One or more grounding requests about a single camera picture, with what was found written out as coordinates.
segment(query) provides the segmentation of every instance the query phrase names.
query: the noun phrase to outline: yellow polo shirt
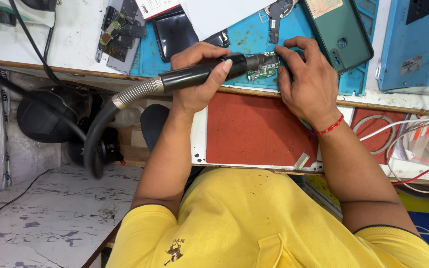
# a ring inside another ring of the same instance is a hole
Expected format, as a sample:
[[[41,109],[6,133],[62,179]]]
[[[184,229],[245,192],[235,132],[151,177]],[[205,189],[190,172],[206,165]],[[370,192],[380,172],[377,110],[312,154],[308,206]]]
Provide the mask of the yellow polo shirt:
[[[163,205],[132,209],[108,268],[429,268],[429,246],[394,227],[352,234],[287,175],[216,168],[199,175],[178,220]]]

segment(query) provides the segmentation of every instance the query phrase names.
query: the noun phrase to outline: white marble tile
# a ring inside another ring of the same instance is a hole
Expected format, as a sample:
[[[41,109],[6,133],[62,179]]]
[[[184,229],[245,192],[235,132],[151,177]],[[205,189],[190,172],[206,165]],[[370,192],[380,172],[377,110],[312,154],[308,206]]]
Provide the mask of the white marble tile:
[[[0,211],[0,267],[81,267],[129,210],[142,170],[108,166],[101,180],[73,166],[42,175]],[[0,192],[0,207],[32,180]]]

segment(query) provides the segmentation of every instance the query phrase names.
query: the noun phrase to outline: blue silicone repair mat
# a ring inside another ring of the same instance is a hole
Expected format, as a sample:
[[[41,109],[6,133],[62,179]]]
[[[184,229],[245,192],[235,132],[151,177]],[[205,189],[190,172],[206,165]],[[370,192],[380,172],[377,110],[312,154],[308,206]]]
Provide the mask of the blue silicone repair mat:
[[[379,0],[356,0],[357,8],[365,25],[370,41],[373,39],[375,19]],[[294,36],[313,37],[312,28],[300,5],[280,21],[279,44]],[[170,70],[170,63],[164,63],[158,51],[158,45],[153,31],[152,21],[146,23],[147,35],[140,42],[134,65],[130,72],[133,76],[154,77],[159,73]],[[258,13],[245,18],[228,28],[229,48],[233,52],[256,54],[274,50],[276,44],[269,43],[268,22],[262,23]],[[366,72],[368,63],[363,64],[339,76],[339,95],[363,96],[365,93]],[[265,79],[248,81],[247,76],[241,76],[225,82],[226,85],[248,86],[277,90],[277,75]]]

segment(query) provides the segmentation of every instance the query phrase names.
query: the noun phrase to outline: metal flexible hose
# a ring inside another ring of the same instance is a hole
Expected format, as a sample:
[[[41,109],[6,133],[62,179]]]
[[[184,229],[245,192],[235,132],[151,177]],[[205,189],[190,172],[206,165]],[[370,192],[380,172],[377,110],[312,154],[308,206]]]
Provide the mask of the metal flexible hose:
[[[162,78],[156,76],[134,85],[128,86],[112,97],[112,102],[120,110],[130,106],[135,100],[147,95],[161,93],[164,91]]]

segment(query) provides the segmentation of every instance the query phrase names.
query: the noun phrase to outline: man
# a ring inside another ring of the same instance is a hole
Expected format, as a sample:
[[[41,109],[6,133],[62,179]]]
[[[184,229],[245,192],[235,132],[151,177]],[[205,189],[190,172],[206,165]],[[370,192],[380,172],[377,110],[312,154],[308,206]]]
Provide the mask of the man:
[[[303,57],[290,47],[304,50]],[[230,52],[200,42],[175,55],[172,69]],[[329,130],[319,134],[319,143],[342,223],[291,178],[267,170],[206,168],[183,195],[193,116],[225,80],[232,64],[226,61],[203,85],[174,92],[171,110],[161,112],[166,121],[158,123],[164,126],[154,148],[148,136],[156,127],[142,121],[152,153],[107,267],[429,268],[429,246],[378,163],[341,119],[337,73],[316,41],[298,36],[276,52],[294,76],[291,83],[288,69],[279,67],[283,102],[317,131]]]

